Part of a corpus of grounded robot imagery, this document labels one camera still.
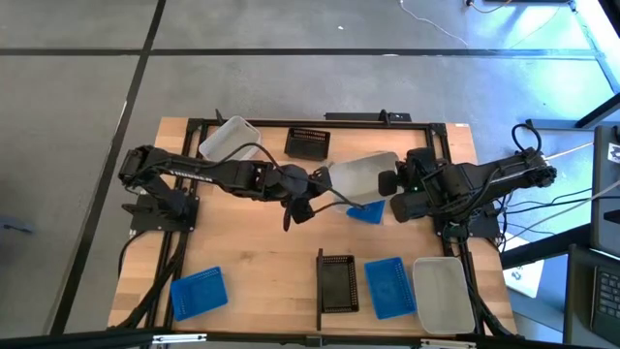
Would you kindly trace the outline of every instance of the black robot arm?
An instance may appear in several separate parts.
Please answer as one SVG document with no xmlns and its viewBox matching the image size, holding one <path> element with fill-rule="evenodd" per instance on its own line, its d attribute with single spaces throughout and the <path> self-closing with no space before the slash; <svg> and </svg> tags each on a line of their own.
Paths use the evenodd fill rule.
<svg viewBox="0 0 620 349">
<path fill-rule="evenodd" d="M 153 199 L 149 206 L 124 205 L 130 213 L 144 212 L 183 221 L 192 214 L 194 198 L 170 189 L 161 175 L 174 175 L 215 184 L 240 198 L 263 202 L 280 202 L 286 208 L 285 230 L 290 218 L 295 223 L 314 216 L 309 201 L 331 187 L 327 168 L 308 174 L 301 167 L 278 167 L 270 162 L 228 160 L 211 162 L 171 154 L 164 149 L 144 145 L 129 150 L 118 177 L 127 188 L 141 187 Z"/>
<path fill-rule="evenodd" d="M 555 180 L 556 170 L 533 148 L 483 165 L 443 164 L 431 148 L 410 150 L 398 172 L 379 177 L 382 195 L 405 192 L 390 200 L 399 222 L 433 215 L 453 223 L 466 222 L 473 211 L 519 188 L 546 187 Z"/>
</svg>

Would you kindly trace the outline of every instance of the concrete floor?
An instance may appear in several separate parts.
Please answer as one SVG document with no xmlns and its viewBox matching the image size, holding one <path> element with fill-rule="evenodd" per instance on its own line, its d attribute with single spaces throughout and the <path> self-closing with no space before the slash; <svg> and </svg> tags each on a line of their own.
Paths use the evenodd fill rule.
<svg viewBox="0 0 620 349">
<path fill-rule="evenodd" d="M 405 4 L 471 48 L 510 48 L 552 16 L 515 48 L 588 48 L 567 6 L 556 14 L 556 5 L 510 5 L 481 15 L 458 1 Z M 0 48 L 141 48 L 155 5 L 0 0 Z M 396 1 L 378 0 L 169 1 L 155 40 L 155 48 L 339 47 L 462 44 L 412 19 Z M 47 330 L 136 63 L 136 57 L 0 57 L 0 212 L 36 229 L 33 235 L 0 232 L 0 337 Z M 219 108 L 226 116 L 321 118 L 326 111 L 388 109 L 407 111 L 414 121 L 469 123 L 484 162 L 514 150 L 513 124 L 529 117 L 579 118 L 611 95 L 594 60 L 151 57 L 121 154 L 152 143 L 162 116 L 213 117 Z M 590 133 L 544 132 L 542 149 L 550 154 L 591 139 Z M 560 173 L 553 187 L 518 192 L 513 202 L 548 201 L 591 186 L 591 149 L 553 164 Z M 120 205 L 132 200 L 113 179 L 68 332 L 106 326 L 130 221 Z M 511 222 L 527 224 L 551 211 Z M 561 232 L 588 219 L 583 207 L 539 228 Z"/>
</svg>

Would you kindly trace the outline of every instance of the wooden tabletop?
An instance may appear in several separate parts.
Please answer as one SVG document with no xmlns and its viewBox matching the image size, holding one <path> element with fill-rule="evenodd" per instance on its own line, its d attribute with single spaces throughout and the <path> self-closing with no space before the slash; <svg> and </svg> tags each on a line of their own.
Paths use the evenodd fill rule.
<svg viewBox="0 0 620 349">
<path fill-rule="evenodd" d="M 180 153 L 187 118 L 163 118 L 155 146 Z M 471 131 L 466 124 L 447 124 L 454 163 L 476 163 Z M 326 129 L 331 133 L 327 161 L 342 162 L 378 150 L 396 152 L 426 146 L 423 132 L 412 130 Z M 284 153 L 288 129 L 260 128 L 263 145 L 280 164 L 295 163 L 307 171 L 320 164 L 289 158 Z M 257 153 L 254 159 L 266 160 Z M 386 206 L 382 225 L 355 221 L 335 209 L 321 212 L 301 225 L 282 230 L 279 203 L 239 199 L 216 186 L 199 184 L 201 205 L 196 229 L 191 233 L 183 276 L 219 266 L 224 274 L 229 303 L 203 315 L 174 322 L 178 331 L 225 333 L 316 333 L 316 256 L 354 255 L 356 258 L 359 312 L 324 314 L 322 334 L 420 336 L 424 331 L 417 315 L 378 320 L 368 291 L 364 264 L 402 257 L 407 273 L 415 259 L 443 256 L 432 221 L 422 218 L 397 223 Z M 324 194 L 312 201 L 314 208 L 330 203 Z M 162 242 L 161 233 L 147 233 L 127 250 L 123 271 L 108 323 L 124 320 L 150 287 Z M 494 246 L 470 238 L 479 292 L 502 324 L 515 332 L 502 266 Z M 163 323 L 168 288 L 160 300 L 156 324 Z"/>
</svg>

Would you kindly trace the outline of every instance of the white plastic tray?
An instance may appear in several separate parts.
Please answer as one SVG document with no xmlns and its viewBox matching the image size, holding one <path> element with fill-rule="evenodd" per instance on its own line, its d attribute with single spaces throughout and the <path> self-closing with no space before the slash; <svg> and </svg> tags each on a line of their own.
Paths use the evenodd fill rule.
<svg viewBox="0 0 620 349">
<path fill-rule="evenodd" d="M 210 161 L 220 161 L 244 143 L 261 143 L 261 132 L 241 116 L 233 116 L 220 126 L 199 146 L 202 156 Z M 249 160 L 259 149 L 247 146 L 231 160 Z"/>
<path fill-rule="evenodd" d="M 453 257 L 418 258 L 414 293 L 422 327 L 432 334 L 470 333 L 474 314 L 463 265 Z"/>
<path fill-rule="evenodd" d="M 335 190 L 347 199 L 360 205 L 380 200 L 387 200 L 379 194 L 378 177 L 383 171 L 396 170 L 398 155 L 393 151 L 375 154 L 349 161 L 333 164 L 329 167 L 331 184 Z M 334 201 L 342 201 L 334 196 Z M 348 206 L 337 206 L 338 210 L 346 210 Z"/>
</svg>

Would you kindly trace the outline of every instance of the blue plastic basket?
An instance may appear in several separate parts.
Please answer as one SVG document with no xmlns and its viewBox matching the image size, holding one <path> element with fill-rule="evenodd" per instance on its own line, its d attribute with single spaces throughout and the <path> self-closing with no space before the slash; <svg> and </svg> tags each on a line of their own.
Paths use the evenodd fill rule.
<svg viewBox="0 0 620 349">
<path fill-rule="evenodd" d="M 229 302 L 220 267 L 173 281 L 170 292 L 176 321 L 200 315 Z"/>
<path fill-rule="evenodd" d="M 364 270 L 377 318 L 416 312 L 416 300 L 400 257 L 366 263 Z"/>
</svg>

